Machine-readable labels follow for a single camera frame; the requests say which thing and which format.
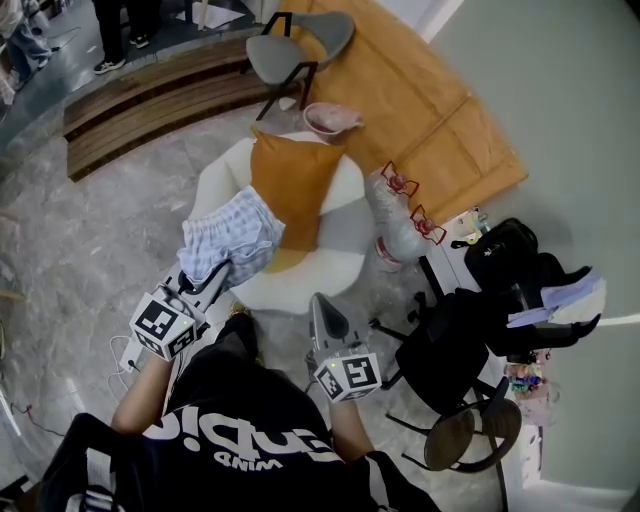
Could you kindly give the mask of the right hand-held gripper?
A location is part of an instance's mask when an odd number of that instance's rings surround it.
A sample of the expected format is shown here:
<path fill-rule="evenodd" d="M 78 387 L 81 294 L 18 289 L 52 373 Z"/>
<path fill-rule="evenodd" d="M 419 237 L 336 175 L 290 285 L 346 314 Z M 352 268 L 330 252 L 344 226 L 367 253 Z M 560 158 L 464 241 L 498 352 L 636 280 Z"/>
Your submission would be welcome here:
<path fill-rule="evenodd" d="M 310 302 L 313 348 L 307 361 L 331 403 L 366 397 L 382 385 L 377 354 L 361 341 L 362 325 L 345 300 L 315 293 Z"/>

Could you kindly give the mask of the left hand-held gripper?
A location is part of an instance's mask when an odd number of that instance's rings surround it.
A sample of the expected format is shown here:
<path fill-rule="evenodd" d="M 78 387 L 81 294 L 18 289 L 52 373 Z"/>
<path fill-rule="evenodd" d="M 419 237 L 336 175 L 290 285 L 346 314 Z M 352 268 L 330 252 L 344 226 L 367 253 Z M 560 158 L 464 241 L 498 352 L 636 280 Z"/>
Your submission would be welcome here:
<path fill-rule="evenodd" d="M 197 286 L 197 298 L 182 286 L 185 276 L 174 264 L 163 283 L 145 293 L 129 322 L 134 338 L 164 360 L 173 360 L 210 327 L 205 311 L 226 290 L 232 265 L 221 263 Z"/>

